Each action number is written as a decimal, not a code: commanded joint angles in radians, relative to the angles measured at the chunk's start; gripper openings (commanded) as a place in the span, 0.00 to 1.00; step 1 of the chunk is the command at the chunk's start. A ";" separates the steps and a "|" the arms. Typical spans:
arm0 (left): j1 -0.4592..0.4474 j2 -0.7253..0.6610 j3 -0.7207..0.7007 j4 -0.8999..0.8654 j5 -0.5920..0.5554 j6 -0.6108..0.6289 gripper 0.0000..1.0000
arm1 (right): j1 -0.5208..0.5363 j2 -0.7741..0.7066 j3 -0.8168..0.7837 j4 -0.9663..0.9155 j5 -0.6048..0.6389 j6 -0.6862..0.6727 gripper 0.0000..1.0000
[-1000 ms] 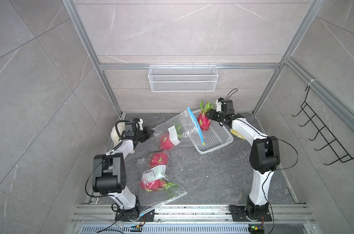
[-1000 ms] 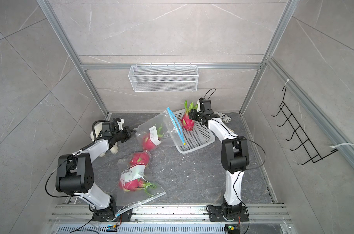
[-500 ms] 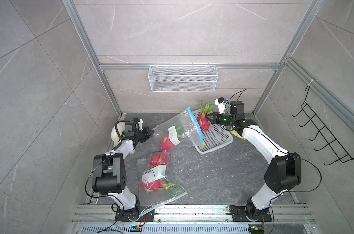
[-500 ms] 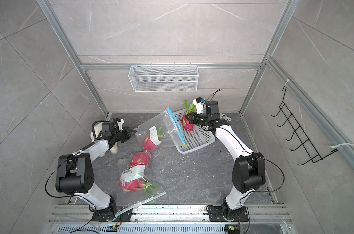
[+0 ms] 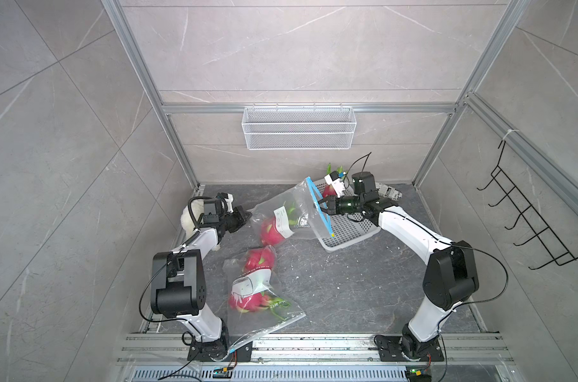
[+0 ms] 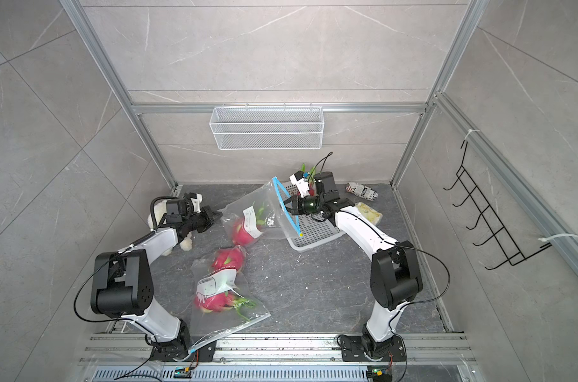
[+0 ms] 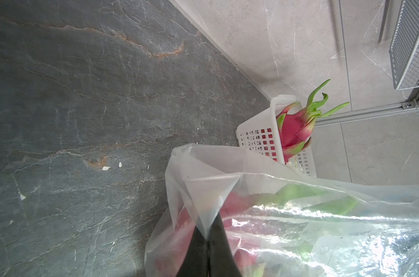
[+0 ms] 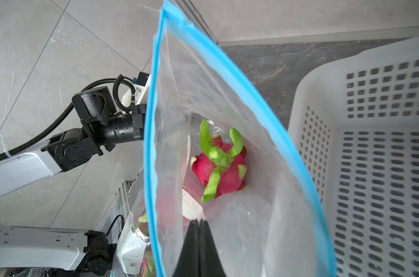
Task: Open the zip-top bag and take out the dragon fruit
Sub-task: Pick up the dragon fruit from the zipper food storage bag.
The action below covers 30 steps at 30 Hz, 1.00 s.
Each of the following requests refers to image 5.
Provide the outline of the clear zip-top bag blue seal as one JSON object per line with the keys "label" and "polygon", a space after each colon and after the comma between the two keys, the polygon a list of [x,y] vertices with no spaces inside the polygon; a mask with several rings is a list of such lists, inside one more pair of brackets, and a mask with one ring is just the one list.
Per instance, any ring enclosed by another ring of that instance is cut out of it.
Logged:
{"label": "clear zip-top bag blue seal", "polygon": [[334,236],[329,215],[319,202],[322,193],[311,178],[271,199],[259,203],[251,211],[250,223],[263,245],[277,246],[289,239],[313,240]]}

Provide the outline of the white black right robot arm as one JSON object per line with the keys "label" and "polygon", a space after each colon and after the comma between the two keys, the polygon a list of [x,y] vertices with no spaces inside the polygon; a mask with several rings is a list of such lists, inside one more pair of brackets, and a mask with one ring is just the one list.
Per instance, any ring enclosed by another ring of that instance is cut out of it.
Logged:
{"label": "white black right robot arm", "polygon": [[381,354],[400,353],[409,361],[432,359],[439,347],[443,323],[453,310],[479,289],[474,250],[465,241],[453,241],[419,223],[399,206],[395,197],[380,191],[368,171],[353,176],[351,195],[336,191],[318,202],[329,216],[355,216],[390,233],[411,249],[424,264],[421,281],[424,298],[402,334],[391,343],[389,336],[377,335]]}

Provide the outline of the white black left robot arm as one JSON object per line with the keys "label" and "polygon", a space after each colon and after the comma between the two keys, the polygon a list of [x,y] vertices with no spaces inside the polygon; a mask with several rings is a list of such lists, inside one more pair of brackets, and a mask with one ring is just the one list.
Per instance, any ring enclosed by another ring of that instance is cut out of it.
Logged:
{"label": "white black left robot arm", "polygon": [[179,322],[185,326],[185,343],[190,357],[222,361],[229,354],[229,334],[223,319],[208,306],[203,260],[220,246],[227,233],[245,226],[251,214],[243,207],[231,207],[227,201],[196,198],[181,216],[186,240],[171,251],[153,257],[150,309],[159,318],[151,323]]}

